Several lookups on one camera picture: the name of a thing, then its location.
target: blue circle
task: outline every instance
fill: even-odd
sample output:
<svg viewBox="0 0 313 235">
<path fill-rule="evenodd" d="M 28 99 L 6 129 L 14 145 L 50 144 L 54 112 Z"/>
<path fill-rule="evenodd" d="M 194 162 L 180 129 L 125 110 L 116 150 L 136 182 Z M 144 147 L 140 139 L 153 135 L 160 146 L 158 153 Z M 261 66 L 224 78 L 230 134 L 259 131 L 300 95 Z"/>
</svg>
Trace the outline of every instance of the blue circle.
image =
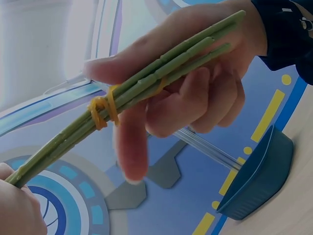
<svg viewBox="0 0 313 235">
<path fill-rule="evenodd" d="M 17 169 L 20 167 L 30 156 L 20 156 L 12 158 L 8 163 L 12 168 Z M 104 196 L 97 185 L 86 177 L 86 174 L 77 167 L 65 161 L 58 160 L 49 166 L 47 171 L 53 172 L 65 180 L 69 181 L 82 196 L 89 215 L 89 235 L 94 234 L 110 234 L 110 216 Z M 66 216 L 65 232 L 58 232 L 56 235 L 65 234 L 80 234 L 82 217 L 78 209 L 78 205 L 71 193 L 57 181 L 37 175 L 28 182 L 31 187 L 43 188 L 58 198 L 61 203 Z"/>
<path fill-rule="evenodd" d="M 44 188 L 40 188 L 40 187 L 36 187 L 36 186 L 29 186 L 29 189 L 32 191 L 32 193 L 35 194 L 39 194 L 41 196 L 44 196 L 48 202 L 51 202 L 53 204 L 53 206 L 55 207 L 57 214 L 58 214 L 58 228 L 57 231 L 55 232 L 55 235 L 64 235 L 65 233 L 65 229 L 66 229 L 66 224 L 67 224 L 67 217 L 65 214 L 65 210 L 64 207 L 62 205 L 62 203 L 60 202 L 60 200 L 50 191 L 44 189 Z"/>
<path fill-rule="evenodd" d="M 59 198 L 61 204 L 65 207 L 66 211 L 70 212 L 70 214 L 66 216 L 67 234 L 80 234 L 82 222 L 80 212 L 74 198 L 66 188 L 64 188 L 58 182 L 42 175 L 37 175 L 36 177 L 31 179 L 29 181 L 29 184 L 40 188 L 48 188 L 50 191 L 53 191 L 54 195 Z"/>
</svg>

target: yellow rubber band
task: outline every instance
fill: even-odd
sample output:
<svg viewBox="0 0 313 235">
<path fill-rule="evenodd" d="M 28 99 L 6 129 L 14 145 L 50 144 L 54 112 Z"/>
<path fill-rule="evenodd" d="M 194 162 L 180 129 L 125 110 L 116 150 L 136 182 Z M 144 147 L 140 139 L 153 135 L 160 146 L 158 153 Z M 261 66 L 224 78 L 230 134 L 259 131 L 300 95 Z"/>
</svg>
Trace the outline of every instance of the yellow rubber band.
<svg viewBox="0 0 313 235">
<path fill-rule="evenodd" d="M 115 101 L 114 101 L 114 97 L 113 97 L 113 91 L 118 86 L 119 85 L 110 86 L 109 92 L 108 92 L 108 102 L 109 102 L 110 110 L 111 110 L 110 117 L 114 121 L 116 126 L 120 124 L 120 121 L 118 119 L 118 113 L 117 113 L 117 109 L 116 109 L 116 105 L 115 105 Z"/>
<path fill-rule="evenodd" d="M 160 85 L 159 85 L 159 87 L 157 88 L 157 90 L 156 90 L 155 92 L 153 92 L 153 93 L 152 93 L 150 96 L 148 96 L 147 98 L 151 98 L 152 96 L 155 96 L 155 95 L 159 94 L 159 93 L 163 90 L 163 88 L 165 87 L 165 85 L 166 85 L 166 77 L 163 77 L 163 78 L 161 79 Z"/>
<path fill-rule="evenodd" d="M 166 85 L 166 79 L 164 77 L 161 79 L 160 85 L 157 88 L 157 90 L 151 96 L 147 98 L 150 98 L 156 94 L 159 94 L 163 90 L 165 85 Z M 96 96 L 91 100 L 90 105 L 88 106 L 88 110 L 90 111 L 91 118 L 94 121 L 97 130 L 101 130 L 102 128 L 108 126 L 107 122 L 103 120 L 103 118 L 100 116 L 98 110 L 106 109 L 109 113 L 109 117 L 111 118 L 112 121 L 114 121 L 114 124 L 116 126 L 120 124 L 114 97 L 113 97 L 113 90 L 117 88 L 118 86 L 119 85 L 114 85 L 114 86 L 109 87 L 108 94 L 107 94 L 108 101 L 102 96 Z"/>
<path fill-rule="evenodd" d="M 107 101 L 104 99 L 104 97 L 101 96 L 94 97 L 88 106 L 88 110 L 90 111 L 91 118 L 94 121 L 97 130 L 101 130 L 103 127 L 108 126 L 107 122 L 101 118 L 97 108 L 108 110 L 108 107 L 109 105 Z"/>
</svg>

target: blue bowl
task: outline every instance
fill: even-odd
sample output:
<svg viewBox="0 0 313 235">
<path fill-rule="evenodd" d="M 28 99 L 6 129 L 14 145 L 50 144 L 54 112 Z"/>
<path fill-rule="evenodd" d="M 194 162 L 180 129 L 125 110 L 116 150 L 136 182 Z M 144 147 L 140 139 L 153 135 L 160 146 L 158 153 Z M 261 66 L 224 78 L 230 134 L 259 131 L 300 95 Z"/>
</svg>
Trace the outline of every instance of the blue bowl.
<svg viewBox="0 0 313 235">
<path fill-rule="evenodd" d="M 293 143 L 271 126 L 237 173 L 217 212 L 242 220 L 284 185 L 292 164 Z"/>
</svg>

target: clear plastic rod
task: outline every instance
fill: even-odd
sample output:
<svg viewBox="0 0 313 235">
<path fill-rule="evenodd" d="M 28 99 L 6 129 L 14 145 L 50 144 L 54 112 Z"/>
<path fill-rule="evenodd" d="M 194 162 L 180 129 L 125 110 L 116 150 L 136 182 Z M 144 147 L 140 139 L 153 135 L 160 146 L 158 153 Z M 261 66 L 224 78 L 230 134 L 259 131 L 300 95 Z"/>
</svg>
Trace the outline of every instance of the clear plastic rod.
<svg viewBox="0 0 313 235">
<path fill-rule="evenodd" d="M 242 164 L 235 158 L 199 137 L 196 133 L 189 129 L 182 128 L 176 131 L 174 135 L 229 169 L 239 171 L 242 167 Z"/>
</svg>

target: yellow stripe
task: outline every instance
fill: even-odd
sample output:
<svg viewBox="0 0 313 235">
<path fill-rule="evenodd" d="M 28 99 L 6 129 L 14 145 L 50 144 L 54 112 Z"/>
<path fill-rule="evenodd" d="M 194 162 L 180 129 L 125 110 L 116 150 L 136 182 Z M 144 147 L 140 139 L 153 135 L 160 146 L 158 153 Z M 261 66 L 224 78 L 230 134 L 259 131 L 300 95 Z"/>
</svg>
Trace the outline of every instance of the yellow stripe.
<svg viewBox="0 0 313 235">
<path fill-rule="evenodd" d="M 281 102 L 283 101 L 285 94 L 280 91 L 276 90 L 272 100 L 270 101 L 268 108 L 266 109 L 259 125 L 255 129 L 251 139 L 255 142 L 259 142 L 262 138 L 263 134 L 267 130 L 270 122 L 272 121 L 273 117 L 275 116 Z"/>
<path fill-rule="evenodd" d="M 243 158 L 238 158 L 238 161 L 241 163 L 241 164 L 244 164 L 246 161 L 243 159 Z M 237 175 L 237 171 L 235 170 L 231 170 L 230 173 L 228 174 L 226 180 L 224 181 L 220 191 L 219 191 L 219 194 L 224 196 L 230 186 L 230 184 L 233 182 L 233 180 L 235 179 L 235 176 Z"/>
<path fill-rule="evenodd" d="M 205 213 L 204 217 L 200 221 L 199 225 L 196 227 L 192 235 L 205 235 L 209 230 L 211 224 L 213 223 L 215 217 L 210 213 Z"/>
</svg>

